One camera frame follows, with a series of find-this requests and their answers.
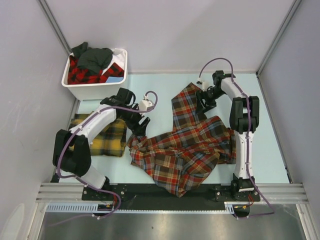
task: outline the plaid fabric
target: plaid fabric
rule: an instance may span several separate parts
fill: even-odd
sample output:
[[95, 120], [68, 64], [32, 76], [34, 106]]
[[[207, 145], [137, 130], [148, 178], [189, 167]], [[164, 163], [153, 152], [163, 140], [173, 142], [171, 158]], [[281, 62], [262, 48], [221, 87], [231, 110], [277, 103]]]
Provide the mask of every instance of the plaid fabric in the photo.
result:
[[70, 67], [67, 82], [71, 84], [103, 84], [109, 77], [123, 77], [125, 71], [118, 64], [113, 63], [111, 67], [102, 75], [102, 70], [99, 74], [92, 74], [89, 69], [81, 69], [77, 67], [78, 59], [74, 56], [69, 56]]
[[195, 114], [196, 91], [190, 83], [171, 100], [173, 131], [152, 138], [131, 136], [131, 164], [143, 169], [155, 183], [181, 197], [197, 188], [217, 164], [234, 164], [234, 131], [218, 116]]
[[[69, 129], [82, 123], [89, 114], [75, 114], [71, 120]], [[107, 155], [122, 157], [126, 148], [127, 126], [122, 119], [116, 119], [106, 126], [90, 145], [91, 155]]]

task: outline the metal floor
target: metal floor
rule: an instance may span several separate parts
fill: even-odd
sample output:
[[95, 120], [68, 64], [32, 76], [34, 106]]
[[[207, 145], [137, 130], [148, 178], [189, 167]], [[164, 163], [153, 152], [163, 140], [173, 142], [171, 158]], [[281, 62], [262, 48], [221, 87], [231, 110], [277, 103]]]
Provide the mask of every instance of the metal floor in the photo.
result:
[[[236, 220], [229, 214], [117, 213], [106, 219], [48, 212], [38, 240], [305, 240], [296, 205], [275, 205], [276, 214]], [[253, 206], [251, 213], [269, 211]]]

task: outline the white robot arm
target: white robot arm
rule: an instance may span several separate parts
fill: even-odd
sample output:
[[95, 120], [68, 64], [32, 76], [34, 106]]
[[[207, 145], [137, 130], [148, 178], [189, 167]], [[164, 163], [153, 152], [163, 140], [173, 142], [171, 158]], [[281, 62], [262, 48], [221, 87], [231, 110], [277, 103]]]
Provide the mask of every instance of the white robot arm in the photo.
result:
[[[212, 75], [212, 78], [214, 86], [209, 86], [205, 81], [198, 82], [199, 84], [202, 84], [202, 91], [196, 93], [196, 111], [198, 113], [205, 113], [216, 107], [216, 99], [224, 94], [228, 95], [232, 101], [229, 119], [230, 127], [234, 130], [236, 139], [236, 165], [231, 185], [234, 185], [236, 188], [235, 192], [253, 191], [254, 186], [250, 180], [251, 178], [254, 181], [252, 169], [252, 143], [254, 132], [259, 125], [259, 98], [257, 96], [249, 97], [250, 112], [246, 112], [246, 98], [243, 97], [243, 93], [240, 92], [236, 83], [232, 82], [231, 74], [224, 74], [224, 72], [220, 70], [216, 71]], [[248, 114], [250, 114], [251, 126], [247, 136], [249, 127]]]
[[132, 98], [134, 102], [136, 97], [133, 92], [120, 88], [117, 95], [102, 100], [99, 107], [82, 123], [68, 131], [58, 131], [54, 144], [53, 165], [74, 174], [70, 176], [96, 189], [109, 190], [109, 179], [91, 164], [89, 146], [93, 139], [117, 118], [123, 119], [136, 136], [145, 136], [150, 119], [146, 117], [141, 124], [140, 121], [144, 118], [144, 113], [155, 106], [146, 95], [139, 104], [130, 105]]

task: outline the cable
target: cable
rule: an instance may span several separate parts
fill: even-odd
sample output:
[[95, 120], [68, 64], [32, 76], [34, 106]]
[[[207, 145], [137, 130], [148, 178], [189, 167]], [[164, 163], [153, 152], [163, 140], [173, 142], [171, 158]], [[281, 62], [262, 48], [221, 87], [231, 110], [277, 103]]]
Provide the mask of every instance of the cable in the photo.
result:
[[[129, 109], [129, 108], [126, 108], [126, 107], [121, 107], [121, 106], [107, 106], [107, 107], [104, 107], [100, 110], [100, 113], [104, 112], [104, 111], [107, 111], [109, 109], [120, 109], [120, 110], [125, 110], [125, 111], [128, 111], [128, 112], [133, 112], [133, 113], [149, 113], [151, 112], [153, 109], [155, 109], [156, 105], [158, 104], [158, 95], [154, 92], [154, 91], [147, 91], [145, 93], [145, 96], [147, 96], [148, 94], [153, 94], [155, 96], [155, 102], [154, 102], [154, 105], [149, 107], [148, 110], [146, 111], [140, 111], [140, 110], [134, 110], [134, 109]], [[62, 179], [67, 179], [67, 178], [75, 178], [77, 179], [80, 183], [88, 186], [89, 188], [97, 191], [97, 192], [102, 192], [102, 193], [107, 193], [107, 194], [111, 194], [115, 197], [118, 198], [119, 202], [117, 204], [117, 206], [113, 206], [113, 210], [111, 212], [109, 212], [108, 214], [104, 215], [104, 216], [98, 216], [97, 219], [104, 219], [110, 215], [112, 215], [115, 211], [117, 211], [120, 206], [121, 206], [121, 197], [113, 192], [113, 191], [108, 191], [108, 190], [103, 190], [103, 189], [99, 189], [99, 188], [95, 188], [94, 186], [91, 186], [89, 185], [87, 182], [83, 181], [82, 179], [80, 179], [79, 177], [77, 177], [76, 175], [72, 174], [72, 175], [67, 175], [67, 176], [63, 176], [61, 174], [61, 163], [62, 163], [62, 159], [66, 153], [66, 150], [67, 148], [69, 147], [71, 141], [73, 140], [73, 138], [76, 136], [76, 134], [83, 128], [85, 127], [92, 119], [94, 119], [97, 115], [99, 115], [99, 112], [96, 112], [94, 113], [93, 115], [91, 115], [77, 130], [74, 131], [74, 133], [69, 137], [69, 139], [66, 141], [62, 151], [61, 151], [61, 154], [59, 156], [59, 159], [58, 159], [58, 162], [57, 162], [57, 166], [56, 166], [56, 170], [57, 170], [57, 175], [59, 176], [59, 178], [62, 178]], [[71, 221], [71, 220], [74, 220], [74, 219], [77, 219], [77, 218], [82, 218], [82, 217], [88, 217], [88, 216], [92, 216], [92, 215], [89, 215], [89, 214], [82, 214], [82, 215], [78, 215], [78, 216], [74, 216], [74, 217], [71, 217], [69, 219], [66, 219], [66, 220], [63, 220], [63, 221], [60, 221], [60, 222], [56, 222], [54, 224], [50, 224], [49, 227], [54, 227], [54, 226], [57, 226], [57, 225], [60, 225], [60, 224], [63, 224], [63, 223], [66, 223], [68, 221]]]
[[250, 130], [251, 130], [251, 116], [250, 116], [250, 102], [249, 102], [249, 97], [247, 94], [244, 93], [244, 91], [241, 89], [241, 87], [235, 82], [234, 80], [234, 66], [232, 65], [232, 63], [224, 58], [224, 57], [217, 57], [217, 58], [214, 58], [210, 61], [208, 61], [204, 66], [203, 68], [201, 69], [200, 71], [200, 74], [199, 74], [199, 78], [201, 78], [201, 74], [202, 72], [204, 71], [205, 67], [208, 66], [210, 63], [212, 63], [213, 61], [216, 61], [216, 60], [224, 60], [224, 61], [227, 61], [231, 67], [231, 82], [236, 86], [236, 88], [240, 91], [240, 93], [245, 97], [245, 100], [246, 100], [246, 109], [247, 109], [247, 112], [248, 112], [248, 124], [249, 124], [249, 127], [248, 127], [248, 131], [246, 132], [246, 172], [249, 176], [249, 179], [251, 181], [251, 183], [253, 184], [254, 186], [254, 189], [260, 194], [260, 196], [263, 198], [263, 200], [266, 202], [266, 204], [269, 206], [269, 208], [271, 209], [271, 212], [265, 212], [265, 213], [258, 213], [258, 214], [254, 214], [254, 215], [250, 215], [248, 217], [250, 218], [253, 218], [253, 217], [259, 217], [259, 216], [266, 216], [266, 215], [271, 215], [271, 214], [274, 214], [276, 212], [275, 208], [270, 204], [270, 202], [266, 199], [266, 197], [262, 194], [262, 192], [258, 189], [256, 183], [253, 181], [252, 179], [252, 176], [250, 174], [250, 170], [249, 170], [249, 154], [250, 154], [250, 149], [249, 149], [249, 145], [250, 145], [250, 136], [249, 136], [249, 133], [250, 133]]
[[248, 199], [249, 199], [249, 204], [248, 205], [242, 205], [242, 206], [234, 206], [233, 208], [235, 209], [246, 209], [248, 207], [251, 207], [254, 203], [255, 203], [255, 200], [252, 198], [252, 196], [249, 194], [248, 195]]

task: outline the dark green cloth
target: dark green cloth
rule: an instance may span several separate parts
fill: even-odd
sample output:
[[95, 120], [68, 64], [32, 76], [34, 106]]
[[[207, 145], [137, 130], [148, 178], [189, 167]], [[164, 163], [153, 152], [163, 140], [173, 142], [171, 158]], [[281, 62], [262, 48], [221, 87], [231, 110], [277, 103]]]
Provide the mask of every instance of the dark green cloth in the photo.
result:
[[113, 58], [109, 48], [90, 48], [87, 42], [72, 48], [72, 51], [78, 58], [77, 68], [88, 69], [93, 75], [107, 68]]
[[88, 49], [88, 43], [86, 41], [84, 41], [82, 44], [80, 44], [79, 46], [75, 46], [74, 48], [72, 48], [72, 52], [74, 54], [74, 57], [76, 59], [79, 59], [80, 56], [87, 51]]

